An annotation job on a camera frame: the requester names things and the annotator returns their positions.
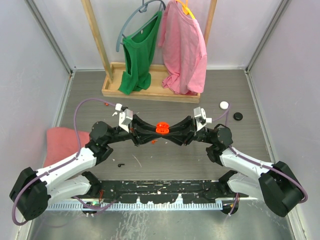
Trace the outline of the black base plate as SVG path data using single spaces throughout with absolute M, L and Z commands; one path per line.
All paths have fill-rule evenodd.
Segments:
M 95 195 L 79 195 L 80 199 L 99 198 L 106 203 L 142 204 L 174 203 L 182 197 L 183 204 L 215 203 L 217 198 L 234 198 L 226 185 L 214 180 L 103 180 Z

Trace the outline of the green t-shirt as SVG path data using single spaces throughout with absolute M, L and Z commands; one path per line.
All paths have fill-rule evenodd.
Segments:
M 144 28 L 122 39 L 125 71 L 119 91 L 125 95 L 147 90 L 151 85 L 152 64 L 163 12 L 157 11 Z

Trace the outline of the red folded cloth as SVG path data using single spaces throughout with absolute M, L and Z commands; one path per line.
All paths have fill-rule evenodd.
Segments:
M 89 133 L 66 127 L 53 127 L 46 131 L 46 157 L 43 166 L 63 166 L 90 140 Z

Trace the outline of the orange earbud case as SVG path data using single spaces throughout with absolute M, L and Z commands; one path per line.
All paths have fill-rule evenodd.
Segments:
M 169 128 L 169 124 L 167 122 L 162 121 L 156 124 L 155 132 L 161 135 L 166 135 L 170 132 Z

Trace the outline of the pink t-shirt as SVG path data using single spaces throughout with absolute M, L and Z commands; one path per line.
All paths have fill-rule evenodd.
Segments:
M 175 0 L 164 11 L 158 46 L 168 72 L 162 87 L 180 95 L 201 94 L 207 71 L 204 36 L 198 21 L 186 16 Z

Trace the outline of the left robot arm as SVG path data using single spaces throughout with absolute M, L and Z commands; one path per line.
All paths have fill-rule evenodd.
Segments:
M 22 226 L 40 216 L 49 205 L 67 198 L 86 195 L 95 198 L 100 193 L 100 181 L 87 170 L 105 161 L 113 152 L 110 144 L 133 141 L 143 145 L 170 132 L 166 122 L 151 125 L 136 114 L 121 112 L 119 123 L 111 127 L 96 122 L 89 133 L 89 141 L 78 150 L 44 168 L 27 167 L 22 170 L 9 194 L 13 202 L 11 218 Z

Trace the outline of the wooden clothes rack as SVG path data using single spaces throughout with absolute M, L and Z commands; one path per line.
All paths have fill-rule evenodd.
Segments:
M 201 95 L 199 93 L 196 95 L 175 94 L 170 89 L 163 88 L 162 80 L 167 77 L 168 72 L 167 68 L 160 64 L 152 64 L 150 66 L 151 84 L 148 89 L 134 91 L 129 95 L 120 92 L 118 88 L 120 87 L 122 73 L 125 70 L 126 65 L 123 62 L 109 62 L 92 4 L 89 0 L 83 0 L 81 3 L 106 72 L 106 77 L 101 89 L 103 96 L 193 104 L 198 104 L 200 102 Z

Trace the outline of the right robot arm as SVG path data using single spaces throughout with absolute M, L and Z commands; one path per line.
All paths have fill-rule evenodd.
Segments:
M 209 144 L 209 160 L 235 171 L 219 184 L 225 197 L 237 193 L 259 199 L 279 217 L 308 200 L 307 192 L 286 163 L 266 162 L 240 152 L 232 146 L 232 132 L 226 125 L 208 128 L 202 118 L 188 116 L 168 127 L 162 137 L 180 146 L 193 141 Z

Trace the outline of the yellow hanger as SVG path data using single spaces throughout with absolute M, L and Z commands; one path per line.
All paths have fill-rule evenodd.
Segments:
M 189 9 L 188 0 L 185 0 L 185 2 L 183 2 L 182 0 L 175 0 L 175 1 L 181 4 L 182 11 L 186 16 L 189 15 L 192 19 L 195 19 L 195 16 L 193 15 L 192 11 Z

